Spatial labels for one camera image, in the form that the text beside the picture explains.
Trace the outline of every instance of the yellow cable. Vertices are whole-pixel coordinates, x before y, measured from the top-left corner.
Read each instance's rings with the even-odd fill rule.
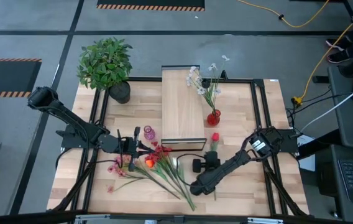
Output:
[[[269,8],[263,7],[263,6],[258,6],[258,5],[256,5],[256,4],[252,4],[252,3],[249,3],[249,2],[246,2],[246,1],[243,1],[243,0],[238,0],[238,1],[241,2],[241,3],[247,4],[247,5],[249,5],[249,6],[254,6],[254,7],[257,7],[257,8],[260,8],[260,9],[268,10],[268,11],[270,11],[270,12],[276,14],[277,16],[280,16],[280,14],[279,14],[278,12],[274,11],[273,9],[269,9]],[[282,20],[283,20],[287,25],[289,25],[289,26],[292,27],[292,28],[301,28],[301,27],[304,27],[304,26],[308,25],[310,22],[312,22],[312,20],[313,20],[316,16],[318,16],[318,14],[324,9],[324,7],[326,7],[326,5],[327,5],[327,3],[328,3],[329,1],[330,1],[330,0],[327,0],[327,1],[323,4],[323,6],[319,9],[319,11],[318,11],[315,15],[313,15],[313,17],[312,17],[310,20],[306,21],[304,24],[301,24],[301,25],[299,25],[299,26],[294,26],[294,25],[291,25],[291,24],[290,24],[287,20],[285,20],[284,18],[282,18]]]
[[[255,5],[255,4],[252,4],[252,3],[249,3],[249,2],[246,2],[246,1],[243,1],[243,0],[237,0],[241,3],[244,3],[244,4],[247,4],[249,6],[254,6],[254,7],[257,7],[257,8],[260,8],[260,9],[265,9],[265,10],[268,10],[274,14],[276,14],[277,16],[280,16],[280,14],[276,11],[274,11],[273,9],[269,9],[267,7],[263,7],[263,6],[258,6],[258,5]],[[308,20],[307,22],[305,22],[304,24],[302,25],[299,25],[299,26],[293,26],[291,25],[289,22],[287,22],[284,18],[282,18],[282,20],[287,24],[289,25],[290,27],[294,27],[294,28],[300,28],[300,27],[303,27],[307,24],[309,24],[323,9],[324,7],[326,6],[326,4],[329,2],[329,0],[327,0],[323,6],[319,9],[319,11],[310,19]],[[293,103],[296,104],[296,105],[301,105],[302,104],[302,101],[303,101],[303,98],[306,96],[307,92],[308,92],[308,88],[309,88],[309,84],[311,82],[311,79],[313,77],[313,74],[315,73],[315,71],[318,69],[319,65],[321,64],[321,62],[324,60],[324,58],[327,56],[327,54],[331,51],[331,49],[341,40],[341,38],[345,35],[345,33],[353,26],[353,24],[350,24],[348,26],[348,28],[346,28],[344,30],[344,32],[338,37],[338,39],[335,41],[335,43],[333,43],[333,45],[328,49],[328,51],[323,55],[323,57],[321,57],[319,63],[315,66],[314,70],[312,71],[312,74],[309,76],[309,79],[308,81],[306,82],[306,86],[305,86],[305,91],[303,92],[302,96],[300,97],[296,97],[294,96],[293,97]]]
[[[309,76],[308,81],[306,82],[306,86],[305,86],[305,91],[303,92],[302,96],[300,96],[299,98],[294,97],[294,99],[296,100],[296,102],[300,105],[302,103],[302,99],[305,97],[306,93],[308,92],[308,87],[309,87],[309,83],[311,82],[312,76],[314,74],[314,72],[318,69],[320,63],[324,60],[324,58],[327,56],[327,54],[331,51],[331,49],[339,42],[339,40],[341,40],[341,38],[345,35],[345,33],[353,26],[353,24],[351,23],[348,28],[346,28],[344,30],[344,32],[338,37],[338,39],[335,41],[335,43],[332,44],[332,46],[328,49],[328,51],[323,55],[323,57],[321,57],[319,63],[315,66],[314,70],[312,71],[312,74]]]

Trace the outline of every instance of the white cable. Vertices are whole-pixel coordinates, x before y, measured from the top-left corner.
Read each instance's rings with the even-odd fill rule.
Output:
[[[347,98],[345,98],[345,100],[342,100],[340,103],[338,103],[336,106],[334,106],[333,108],[331,108],[330,110],[328,110],[327,112],[325,112],[324,114],[318,116],[317,118],[315,118],[314,120],[312,120],[311,122],[309,122],[307,125],[305,125],[305,127],[303,127],[303,129],[301,130],[301,133],[303,132],[303,130],[305,130],[305,128],[307,128],[309,125],[311,125],[313,122],[317,121],[318,119],[322,118],[323,116],[325,116],[326,114],[332,112],[334,109],[336,109],[338,106],[341,106],[343,103],[345,103],[345,101],[347,101],[350,97],[353,96],[353,93],[350,94]]]

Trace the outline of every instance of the potted plant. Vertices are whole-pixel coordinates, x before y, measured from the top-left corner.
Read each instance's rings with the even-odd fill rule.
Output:
[[[77,76],[80,83],[91,89],[109,89],[109,95],[118,103],[127,103],[131,88],[126,82],[132,69],[129,63],[128,49],[124,40],[108,38],[94,42],[94,45],[82,47]]]

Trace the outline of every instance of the cable plug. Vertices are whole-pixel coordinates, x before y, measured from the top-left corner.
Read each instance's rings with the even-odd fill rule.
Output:
[[[302,97],[294,96],[293,98],[291,98],[291,102],[293,103],[294,108],[297,109],[302,105]]]

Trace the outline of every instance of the floor mat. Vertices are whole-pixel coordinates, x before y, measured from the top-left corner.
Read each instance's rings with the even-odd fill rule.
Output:
[[[41,63],[37,58],[0,59],[0,97],[28,97]]]
[[[204,0],[98,0],[98,9],[204,11]]]

